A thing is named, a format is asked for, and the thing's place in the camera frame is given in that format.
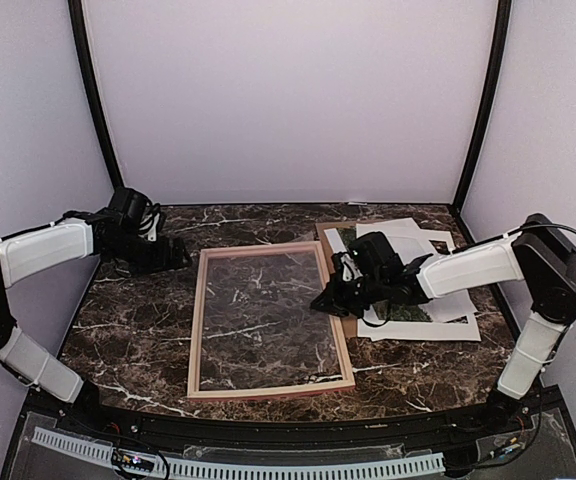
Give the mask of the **white mat board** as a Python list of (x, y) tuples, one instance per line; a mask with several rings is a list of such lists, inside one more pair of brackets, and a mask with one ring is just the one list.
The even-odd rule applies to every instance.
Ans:
[[(386, 235), (394, 251), (403, 263), (430, 253), (455, 248), (452, 234), (442, 230), (420, 228), (410, 218), (379, 223), (359, 223), (357, 236), (369, 232), (382, 232)], [(465, 291), (419, 305), (432, 319), (430, 323), (392, 322), (385, 326), (370, 327), (357, 322), (358, 336), (372, 341), (393, 339), (404, 341), (475, 341), (481, 340), (476, 320), (477, 309)]]

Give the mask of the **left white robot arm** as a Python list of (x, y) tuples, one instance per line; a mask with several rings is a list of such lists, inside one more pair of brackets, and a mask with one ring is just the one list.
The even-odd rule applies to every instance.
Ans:
[(0, 365), (25, 386), (71, 406), (69, 417), (88, 436), (109, 427), (99, 389), (56, 356), (84, 281), (97, 260), (120, 260), (133, 276), (190, 265), (184, 242), (131, 228), (108, 211), (70, 211), (61, 219), (0, 237)]

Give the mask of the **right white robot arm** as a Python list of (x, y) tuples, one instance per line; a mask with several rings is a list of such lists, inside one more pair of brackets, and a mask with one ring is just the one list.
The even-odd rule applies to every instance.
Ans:
[(380, 301), (425, 305), (450, 294), (495, 285), (522, 293), (527, 317), (509, 360), (478, 413), (489, 434), (502, 432), (517, 405), (576, 322), (576, 229), (541, 213), (519, 226), (446, 254), (399, 251), (387, 234), (371, 229), (331, 256), (333, 271), (312, 309), (362, 318)]

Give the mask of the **landscape photo print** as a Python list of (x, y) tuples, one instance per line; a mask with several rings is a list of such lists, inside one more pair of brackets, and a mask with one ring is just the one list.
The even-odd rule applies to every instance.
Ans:
[(370, 327), (385, 326), (392, 322), (430, 323), (431, 317), (419, 306), (395, 305), (383, 300), (371, 306), (371, 312), (364, 313), (363, 322)]

